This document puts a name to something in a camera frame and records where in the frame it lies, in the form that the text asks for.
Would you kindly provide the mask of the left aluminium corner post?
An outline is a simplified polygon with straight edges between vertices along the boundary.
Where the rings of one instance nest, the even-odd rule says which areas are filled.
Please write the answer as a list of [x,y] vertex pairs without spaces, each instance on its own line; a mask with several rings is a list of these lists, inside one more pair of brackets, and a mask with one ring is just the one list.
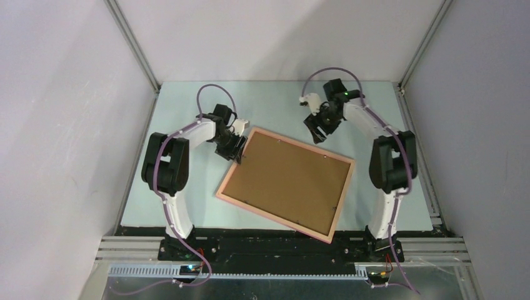
[[150,66],[147,56],[145,55],[122,7],[116,0],[104,0],[117,28],[120,30],[126,44],[129,46],[138,66],[147,79],[151,89],[155,94],[159,94],[161,83]]

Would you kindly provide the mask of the aluminium corner post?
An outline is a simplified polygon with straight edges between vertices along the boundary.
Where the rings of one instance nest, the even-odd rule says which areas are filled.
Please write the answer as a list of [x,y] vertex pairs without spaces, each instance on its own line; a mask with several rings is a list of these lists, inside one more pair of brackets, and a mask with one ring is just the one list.
[[145,55],[122,7],[116,0],[104,0],[117,28],[120,30],[126,44],[129,46],[138,66],[147,79],[151,89],[155,94],[159,94],[161,83],[150,66],[147,56]]
[[437,33],[439,26],[444,21],[446,14],[453,5],[453,2],[453,0],[443,0],[441,5],[438,7],[432,21],[430,22],[424,36],[419,43],[419,46],[415,50],[411,61],[407,65],[407,68],[405,69],[405,72],[399,81],[400,88],[404,89],[412,78],[418,64],[420,63],[425,52],[427,51],[428,46],[433,40],[434,35]]

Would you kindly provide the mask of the right aluminium corner post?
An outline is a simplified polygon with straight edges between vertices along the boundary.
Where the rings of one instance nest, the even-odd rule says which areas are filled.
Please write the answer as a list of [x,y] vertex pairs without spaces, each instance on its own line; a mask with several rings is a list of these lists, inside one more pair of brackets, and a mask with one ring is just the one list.
[[424,36],[419,43],[419,46],[415,50],[411,61],[407,65],[407,68],[405,69],[405,72],[399,81],[400,88],[404,89],[412,78],[418,64],[420,63],[425,52],[427,51],[428,46],[433,40],[434,35],[437,33],[439,26],[444,21],[446,14],[453,5],[453,2],[453,0],[443,0],[441,5],[438,7],[432,21],[430,22]]

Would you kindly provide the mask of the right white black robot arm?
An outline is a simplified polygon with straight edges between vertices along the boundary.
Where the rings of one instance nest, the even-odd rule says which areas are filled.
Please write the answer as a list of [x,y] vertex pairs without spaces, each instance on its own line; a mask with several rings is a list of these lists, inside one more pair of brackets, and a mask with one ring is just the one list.
[[314,143],[326,140],[343,121],[354,124],[372,144],[369,178],[378,191],[375,212],[365,228],[364,255],[380,261],[396,249],[396,222],[403,197],[411,192],[418,174],[416,137],[399,131],[366,102],[361,89],[348,91],[340,79],[323,86],[325,100],[316,93],[302,93],[299,102],[310,110],[304,125]]

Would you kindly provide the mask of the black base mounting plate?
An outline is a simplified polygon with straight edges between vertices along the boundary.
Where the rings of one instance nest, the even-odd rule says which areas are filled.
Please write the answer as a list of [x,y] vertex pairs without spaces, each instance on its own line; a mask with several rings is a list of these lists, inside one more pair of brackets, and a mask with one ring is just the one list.
[[361,263],[384,266],[404,262],[400,242],[394,249],[372,251],[363,240],[340,237],[331,244],[305,237],[205,237],[188,242],[191,252],[177,239],[166,237],[157,255],[160,261],[192,264],[190,274],[205,273],[272,276],[358,275]]

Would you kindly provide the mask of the aluminium front rail frame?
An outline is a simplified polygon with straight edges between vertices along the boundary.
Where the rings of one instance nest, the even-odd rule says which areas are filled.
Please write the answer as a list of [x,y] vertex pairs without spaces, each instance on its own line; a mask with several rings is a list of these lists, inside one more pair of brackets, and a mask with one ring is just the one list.
[[[196,238],[310,238],[287,231],[202,229]],[[362,240],[360,232],[335,238]],[[109,277],[111,264],[188,265],[160,261],[163,238],[156,229],[131,236],[105,236],[99,244],[83,299],[482,299],[468,247],[461,237],[439,232],[400,232],[401,267],[363,262],[368,280],[200,279]]]

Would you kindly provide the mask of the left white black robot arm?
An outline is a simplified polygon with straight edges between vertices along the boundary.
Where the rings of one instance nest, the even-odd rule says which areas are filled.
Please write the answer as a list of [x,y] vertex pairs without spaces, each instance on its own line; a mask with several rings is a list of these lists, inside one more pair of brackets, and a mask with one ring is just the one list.
[[203,143],[214,143],[215,153],[227,161],[241,163],[248,140],[244,131],[250,122],[223,104],[209,114],[198,115],[191,124],[172,134],[150,135],[141,169],[141,179],[162,201],[166,233],[178,238],[173,251],[182,260],[190,260],[198,244],[189,236],[194,225],[189,217],[183,190],[190,172],[191,150]]

